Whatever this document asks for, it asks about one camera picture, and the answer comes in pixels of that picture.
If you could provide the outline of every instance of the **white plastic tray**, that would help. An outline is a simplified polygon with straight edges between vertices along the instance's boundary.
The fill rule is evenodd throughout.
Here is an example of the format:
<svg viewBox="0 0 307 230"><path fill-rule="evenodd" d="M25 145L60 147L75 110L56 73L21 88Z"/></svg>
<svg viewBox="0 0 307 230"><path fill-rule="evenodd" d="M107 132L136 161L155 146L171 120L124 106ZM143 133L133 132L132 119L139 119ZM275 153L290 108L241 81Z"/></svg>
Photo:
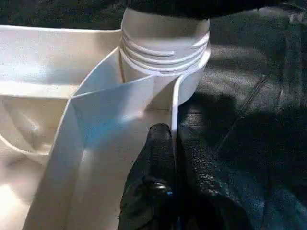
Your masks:
<svg viewBox="0 0 307 230"><path fill-rule="evenodd" d="M0 33L5 34L0 45L11 37L15 44L10 45L13 50L25 39L19 41L16 34L32 38L19 46L22 49L16 48L11 53L14 58L10 62L4 60L5 55L9 56L8 49L0 53L7 73L1 82L20 84L21 89L30 84L33 89L39 89L35 92L25 88L7 94L0 87L1 101L6 104L3 107L21 111L17 118L7 109L0 111L11 122L15 136L20 137L16 140L12 134L3 135L11 139L7 138L2 145L14 153L14 161L27 161L24 157L27 156L44 164L49 159L29 212L31 199L18 213L19 227L13 226L16 218L12 216L5 229L20 229L26 215L24 230L116 229L126 176L145 143L150 126L169 124L176 138L177 107L195 91L202 68L192 75L188 72L167 78L148 75L123 83L117 47L120 31L3 26ZM205 63L209 56L210 46L203 57ZM30 69L33 63L37 69L44 69L36 77L30 73L23 75L12 67L20 65ZM30 105L24 106L22 100ZM62 112L61 119L54 116ZM50 127L45 139L33 138ZM39 167L35 176L29 173L25 179L20 177L26 184L27 180L35 180L32 197L43 171Z"/></svg>

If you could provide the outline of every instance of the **curved plastic edge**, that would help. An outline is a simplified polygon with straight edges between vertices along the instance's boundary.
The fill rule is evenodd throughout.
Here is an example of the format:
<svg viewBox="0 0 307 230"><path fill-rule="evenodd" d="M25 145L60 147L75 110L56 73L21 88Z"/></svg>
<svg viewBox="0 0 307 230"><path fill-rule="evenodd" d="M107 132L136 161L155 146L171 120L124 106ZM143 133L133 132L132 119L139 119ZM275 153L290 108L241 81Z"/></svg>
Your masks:
<svg viewBox="0 0 307 230"><path fill-rule="evenodd" d="M116 47L91 70L91 72L81 82L72 96L108 89L122 84L123 79L120 75L120 72L116 72L118 69L114 70L113 68L114 65L118 64L114 64L115 60L118 61L118 59L119 47Z"/></svg>
<svg viewBox="0 0 307 230"><path fill-rule="evenodd" d="M152 64L157 64L157 65L170 65L170 64L177 64L180 62L184 62L187 61L189 59L192 59L193 57L197 56L198 54L200 54L205 48L207 47L207 45L205 44L203 47L200 47L200 49L196 50L194 53L185 56L183 58L179 58L179 59L174 59L174 60L157 60L157 59L151 59L148 57L144 57L136 52L134 52L133 50L129 49L128 47L125 47L126 51L133 57L138 58L143 60L144 62L148 62L148 63L152 63Z"/></svg>
<svg viewBox="0 0 307 230"><path fill-rule="evenodd" d="M80 98L80 97L84 97L84 96L89 96L89 95L100 93L100 92L103 92L103 91L111 91L111 90L114 90L115 88L123 88L123 87L126 87L127 85L133 85L133 84L135 84L135 83L137 83L139 81L143 81L143 80L146 80L146 79L149 79L149 78L153 78L155 76L156 75L149 75L149 76L146 76L146 77L143 77L143 78L139 78L139 79L136 79L136 80L133 80L133 81L122 83L120 85L117 85L117 86L114 86L114 87L111 87L111 88L108 88L108 89L101 89L101 90L98 90L98 91L95 91L95 92L82 93L82 94L79 94L79 95L72 96L71 99Z"/></svg>
<svg viewBox="0 0 307 230"><path fill-rule="evenodd" d="M142 46L139 46L135 44L134 42L130 41L130 39L127 37L125 33L125 30L123 29L122 29L122 38L129 47L133 47L139 50L140 52L148 54L148 55L168 57L168 56L173 56L175 54L174 51L156 51L156 50L151 50L151 49L147 49Z"/></svg>
<svg viewBox="0 0 307 230"><path fill-rule="evenodd" d="M186 64L183 64L181 66L177 66L177 67L169 67L169 68L159 68L159 67L152 67L152 66L149 66L149 65L146 65L146 64L143 64L135 59L133 59L132 57L130 57L129 59L134 62L136 65L138 66L141 66L142 68L145 68L145 69L148 69L148 70L151 70L151 71L157 71L157 72L175 72L175 71L182 71L182 70L185 70L187 68L189 68L190 66L192 66L193 64L195 64L197 61L199 61L199 59L202 57L203 55L203 52L202 51L200 54L198 54L196 56L195 59L193 59L192 61L186 63Z"/></svg>
<svg viewBox="0 0 307 230"><path fill-rule="evenodd" d="M172 98L172 108L171 108L171 134L174 152L176 152L176 141L177 141L177 130L178 130L178 107L179 107L179 89L180 85L189 74L182 75L177 78L174 89L173 89L173 98Z"/></svg>
<svg viewBox="0 0 307 230"><path fill-rule="evenodd" d="M22 150L14 145L12 145L7 139L5 139L1 133L0 133L0 141L2 141L6 146L8 146L9 148L11 148L13 151L16 151L18 153L22 153L24 155L27 155L27 156L48 156L49 154L44 154L44 153L39 153L39 154L36 154L36 153L32 153L32 152L28 152L28 151L25 151L25 150Z"/></svg>
<svg viewBox="0 0 307 230"><path fill-rule="evenodd" d="M23 230L64 229L70 208L67 198L73 193L83 148L84 137L79 132L74 108L68 100Z"/></svg>
<svg viewBox="0 0 307 230"><path fill-rule="evenodd" d="M18 25L0 25L0 29L16 29L16 30L33 30L33 31L53 31L53 32L86 32L86 33L99 33L99 32L120 32L117 30L87 30L87 29L66 29L66 28L44 28L44 27L29 27Z"/></svg>
<svg viewBox="0 0 307 230"><path fill-rule="evenodd" d="M209 42L209 38L210 38L210 32L208 31L205 37L203 37L201 40L192 45L191 49L197 49L199 47L204 46Z"/></svg>

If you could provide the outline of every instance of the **black glove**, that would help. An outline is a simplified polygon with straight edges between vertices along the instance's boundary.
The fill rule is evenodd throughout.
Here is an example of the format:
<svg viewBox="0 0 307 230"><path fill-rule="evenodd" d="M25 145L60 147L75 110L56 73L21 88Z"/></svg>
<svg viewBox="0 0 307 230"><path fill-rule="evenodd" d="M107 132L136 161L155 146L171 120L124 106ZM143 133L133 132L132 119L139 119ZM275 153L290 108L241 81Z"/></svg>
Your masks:
<svg viewBox="0 0 307 230"><path fill-rule="evenodd" d="M150 128L120 203L119 230L168 230L177 219L175 160L166 124Z"/></svg>

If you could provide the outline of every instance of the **black rubber glove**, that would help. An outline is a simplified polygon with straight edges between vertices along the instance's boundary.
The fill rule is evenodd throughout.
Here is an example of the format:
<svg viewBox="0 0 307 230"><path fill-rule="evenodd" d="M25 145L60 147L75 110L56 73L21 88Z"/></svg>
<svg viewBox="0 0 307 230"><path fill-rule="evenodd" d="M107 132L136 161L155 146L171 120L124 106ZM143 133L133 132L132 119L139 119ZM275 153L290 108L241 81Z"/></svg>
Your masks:
<svg viewBox="0 0 307 230"><path fill-rule="evenodd" d="M118 229L171 229L177 219L175 178L169 127L154 125L127 177Z"/></svg>

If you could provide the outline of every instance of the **black fabric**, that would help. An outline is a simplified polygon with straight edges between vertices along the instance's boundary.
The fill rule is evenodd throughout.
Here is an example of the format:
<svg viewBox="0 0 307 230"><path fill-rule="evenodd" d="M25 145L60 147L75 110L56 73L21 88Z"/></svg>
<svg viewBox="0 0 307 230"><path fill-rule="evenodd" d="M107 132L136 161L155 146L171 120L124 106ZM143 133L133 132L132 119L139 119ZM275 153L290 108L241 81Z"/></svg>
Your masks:
<svg viewBox="0 0 307 230"><path fill-rule="evenodd" d="M211 20L211 59L179 108L178 165L213 229L307 229L305 19L284 5Z"/></svg>
<svg viewBox="0 0 307 230"><path fill-rule="evenodd" d="M208 18L278 2L281 0L1 0L0 24L107 30L120 28L127 6L155 14Z"/></svg>
<svg viewBox="0 0 307 230"><path fill-rule="evenodd" d="M127 6L142 12L175 17L207 19L264 6L280 0L126 0Z"/></svg>
<svg viewBox="0 0 307 230"><path fill-rule="evenodd" d="M167 230L176 223L175 160L169 127L150 128L144 148L127 177L119 230Z"/></svg>

